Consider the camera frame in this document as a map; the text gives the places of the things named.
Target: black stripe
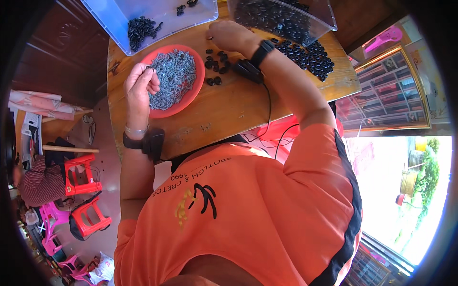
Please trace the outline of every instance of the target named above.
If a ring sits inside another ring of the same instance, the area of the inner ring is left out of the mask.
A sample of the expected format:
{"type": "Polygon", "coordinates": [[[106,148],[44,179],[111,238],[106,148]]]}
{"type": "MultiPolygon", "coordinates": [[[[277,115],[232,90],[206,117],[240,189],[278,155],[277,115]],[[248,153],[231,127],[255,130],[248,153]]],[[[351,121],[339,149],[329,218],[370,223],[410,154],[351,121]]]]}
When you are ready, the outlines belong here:
{"type": "Polygon", "coordinates": [[[345,169],[345,174],[353,188],[353,198],[351,204],[353,206],[354,212],[348,224],[348,228],[345,231],[345,241],[343,243],[342,248],[334,255],[334,257],[329,262],[327,268],[317,278],[315,278],[309,284],[309,286],[332,286],[336,283],[339,271],[353,255],[354,238],[361,229],[362,202],[360,196],[360,189],[358,187],[358,182],[356,181],[356,176],[354,175],[353,170],[351,168],[351,164],[348,161],[347,153],[345,152],[345,145],[342,142],[342,139],[340,138],[339,134],[337,133],[337,130],[334,130],[334,133],[339,157],[342,159],[342,165],[345,169]]]}

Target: silver bracelet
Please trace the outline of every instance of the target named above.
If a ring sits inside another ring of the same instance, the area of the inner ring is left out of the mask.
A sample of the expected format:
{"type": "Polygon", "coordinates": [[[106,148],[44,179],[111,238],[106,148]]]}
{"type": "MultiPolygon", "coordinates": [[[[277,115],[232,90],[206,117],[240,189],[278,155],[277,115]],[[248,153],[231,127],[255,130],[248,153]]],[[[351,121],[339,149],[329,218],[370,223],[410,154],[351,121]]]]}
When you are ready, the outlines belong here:
{"type": "Polygon", "coordinates": [[[125,126],[125,131],[126,131],[127,133],[130,133],[130,134],[139,134],[139,135],[141,135],[141,134],[145,134],[146,131],[148,131],[148,128],[149,128],[149,124],[148,124],[148,126],[146,127],[146,129],[143,129],[143,130],[134,130],[134,129],[130,129],[130,128],[127,127],[127,125],[126,125],[126,126],[125,126]]]}

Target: clear plastic bin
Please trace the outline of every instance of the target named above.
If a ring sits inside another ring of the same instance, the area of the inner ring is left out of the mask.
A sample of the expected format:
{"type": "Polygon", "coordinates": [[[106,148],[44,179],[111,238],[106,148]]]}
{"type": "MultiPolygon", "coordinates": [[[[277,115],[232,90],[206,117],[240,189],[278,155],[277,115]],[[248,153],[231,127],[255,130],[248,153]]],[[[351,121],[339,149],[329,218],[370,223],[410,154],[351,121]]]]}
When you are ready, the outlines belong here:
{"type": "Polygon", "coordinates": [[[155,27],[164,22],[157,37],[145,37],[138,52],[170,35],[218,18],[217,0],[199,0],[189,7],[186,0],[81,0],[87,10],[107,31],[122,51],[132,56],[127,31],[130,19],[145,16],[156,21],[155,27]],[[185,5],[185,13],[176,15],[176,7],[185,5]]]}
{"type": "Polygon", "coordinates": [[[307,47],[337,24],[329,0],[228,0],[231,18],[307,47]]]}

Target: striped shirt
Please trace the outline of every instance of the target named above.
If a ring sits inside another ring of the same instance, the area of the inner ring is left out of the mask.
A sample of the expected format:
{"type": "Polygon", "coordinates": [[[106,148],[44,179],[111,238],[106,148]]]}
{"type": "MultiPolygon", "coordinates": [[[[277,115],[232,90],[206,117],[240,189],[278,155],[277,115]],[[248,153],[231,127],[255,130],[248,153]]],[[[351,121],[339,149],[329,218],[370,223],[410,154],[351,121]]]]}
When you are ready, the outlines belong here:
{"type": "Polygon", "coordinates": [[[46,168],[44,156],[37,156],[18,188],[28,206],[41,206],[65,196],[65,184],[60,166],[46,168]]]}

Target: orange t-shirt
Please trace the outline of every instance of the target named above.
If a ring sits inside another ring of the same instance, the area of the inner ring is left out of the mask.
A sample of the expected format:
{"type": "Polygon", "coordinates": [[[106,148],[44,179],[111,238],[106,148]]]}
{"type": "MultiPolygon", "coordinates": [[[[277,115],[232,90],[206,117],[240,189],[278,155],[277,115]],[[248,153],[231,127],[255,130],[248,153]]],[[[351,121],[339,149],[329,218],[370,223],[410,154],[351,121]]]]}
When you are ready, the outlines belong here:
{"type": "Polygon", "coordinates": [[[264,285],[338,285],[359,244],[361,205],[328,125],[302,130],[285,165],[248,144],[220,144],[182,163],[137,221],[121,221],[115,283],[158,285],[214,254],[264,285]]]}

